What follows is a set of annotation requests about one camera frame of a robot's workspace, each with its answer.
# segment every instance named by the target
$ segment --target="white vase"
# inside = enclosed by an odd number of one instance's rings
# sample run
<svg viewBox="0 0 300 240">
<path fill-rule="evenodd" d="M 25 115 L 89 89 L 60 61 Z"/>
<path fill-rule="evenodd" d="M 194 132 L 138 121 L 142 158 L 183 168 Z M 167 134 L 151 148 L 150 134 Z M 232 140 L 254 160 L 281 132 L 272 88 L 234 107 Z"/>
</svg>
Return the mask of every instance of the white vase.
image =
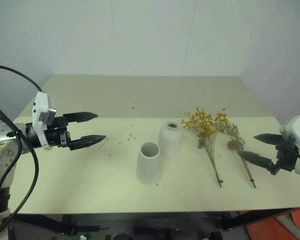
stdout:
<svg viewBox="0 0 300 240">
<path fill-rule="evenodd" d="M 176 120 L 169 120 L 163 125 L 159 133 L 159 146 L 161 154 L 171 157 L 176 154 L 181 147 L 183 131 L 181 123 Z"/>
<path fill-rule="evenodd" d="M 136 175 L 143 184 L 155 184 L 162 174 L 162 158 L 160 147 L 147 142 L 139 149 Z"/>
</svg>

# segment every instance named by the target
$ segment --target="table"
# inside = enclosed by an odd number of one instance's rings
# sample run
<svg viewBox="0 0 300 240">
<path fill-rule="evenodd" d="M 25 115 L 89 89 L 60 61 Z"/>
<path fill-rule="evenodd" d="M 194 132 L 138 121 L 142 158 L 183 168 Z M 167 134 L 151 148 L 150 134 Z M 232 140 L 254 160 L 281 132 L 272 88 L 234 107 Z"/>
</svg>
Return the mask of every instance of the table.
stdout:
<svg viewBox="0 0 300 240">
<path fill-rule="evenodd" d="M 222 188 L 208 155 L 197 148 L 198 138 L 187 130 L 178 154 L 164 159 L 159 182 L 141 184 L 136 177 L 140 145 L 158 142 L 159 129 L 166 120 L 181 120 L 185 111 L 201 107 L 199 103 L 205 103 L 202 107 L 210 112 L 212 107 L 214 111 L 227 107 L 230 120 L 246 140 L 245 149 L 274 161 L 274 146 L 253 136 L 277 134 L 280 127 L 238 78 L 195 78 L 189 79 L 191 84 L 184 84 L 185 79 L 179 78 L 152 80 L 150 83 L 145 78 L 140 83 L 137 78 L 56 75 L 48 81 L 44 90 L 56 98 L 58 115 L 76 111 L 99 113 L 97 110 L 101 109 L 100 118 L 70 123 L 71 138 L 99 134 L 107 135 L 107 140 L 76 151 L 37 149 L 38 182 L 20 213 L 175 213 L 300 207 L 299 175 L 281 170 L 273 176 L 248 163 L 257 186 L 253 188 L 241 159 L 227 149 L 229 137 L 222 133 L 215 149 L 216 165 L 224 181 Z M 174 84 L 178 87 L 167 98 L 166 90 Z M 154 93 L 158 86 L 163 90 Z M 202 96 L 198 96 L 200 88 L 205 93 Z M 15 122 L 31 122 L 27 116 L 30 108 L 31 104 Z M 31 155 L 22 155 L 11 186 L 11 210 L 28 190 L 33 171 Z"/>
</svg>

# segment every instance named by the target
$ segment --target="floor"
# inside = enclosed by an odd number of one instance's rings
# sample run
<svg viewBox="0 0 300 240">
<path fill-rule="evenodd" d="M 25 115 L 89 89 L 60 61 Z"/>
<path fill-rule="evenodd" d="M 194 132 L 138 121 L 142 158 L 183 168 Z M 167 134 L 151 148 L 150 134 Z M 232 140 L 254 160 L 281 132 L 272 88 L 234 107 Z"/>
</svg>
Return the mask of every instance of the floor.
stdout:
<svg viewBox="0 0 300 240">
<path fill-rule="evenodd" d="M 99 225 L 101 228 L 108 229 L 99 232 L 82 232 L 77 236 L 70 237 L 16 221 L 12 222 L 10 226 L 14 229 L 16 240 L 79 240 L 80 235 L 87 237 L 88 240 L 113 240 L 120 233 L 129 235 L 133 240 L 166 240 L 168 239 L 168 232 L 174 233 L 174 240 L 202 240 L 210 233 L 220 231 L 215 225 L 219 216 L 219 214 L 211 213 L 204 216 L 130 217 L 130 219 L 124 219 L 120 216 L 76 215 L 71 219 L 73 225 Z M 60 221 L 62 216 L 49 215 L 47 217 Z M 250 239 L 244 227 L 223 231 L 221 235 L 224 240 Z"/>
<path fill-rule="evenodd" d="M 300 240 L 300 209 L 246 226 L 251 240 Z"/>
</svg>

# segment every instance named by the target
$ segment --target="white cup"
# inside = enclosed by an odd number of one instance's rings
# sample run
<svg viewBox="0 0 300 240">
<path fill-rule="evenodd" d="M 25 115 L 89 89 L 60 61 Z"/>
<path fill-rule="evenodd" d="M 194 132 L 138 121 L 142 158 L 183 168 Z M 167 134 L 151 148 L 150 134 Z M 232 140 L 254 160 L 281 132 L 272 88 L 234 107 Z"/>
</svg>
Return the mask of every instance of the white cup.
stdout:
<svg viewBox="0 0 300 240">
<path fill-rule="evenodd" d="M 147 142 L 139 149 L 136 175 L 144 184 L 155 184 L 162 174 L 162 158 L 160 147 Z"/>
</svg>

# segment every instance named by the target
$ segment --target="white wall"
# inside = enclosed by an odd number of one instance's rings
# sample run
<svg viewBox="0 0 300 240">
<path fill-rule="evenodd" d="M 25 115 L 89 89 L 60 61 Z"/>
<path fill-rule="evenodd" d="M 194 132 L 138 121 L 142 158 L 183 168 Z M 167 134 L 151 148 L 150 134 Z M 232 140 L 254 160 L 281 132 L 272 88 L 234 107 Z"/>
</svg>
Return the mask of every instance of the white wall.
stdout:
<svg viewBox="0 0 300 240">
<path fill-rule="evenodd" d="M 40 85 L 51 74 L 239 76 L 280 1 L 0 0 L 0 64 Z M 35 93 L 0 72 L 11 118 Z"/>
<path fill-rule="evenodd" d="M 300 0 L 282 0 L 241 79 L 281 122 L 300 114 Z"/>
</svg>

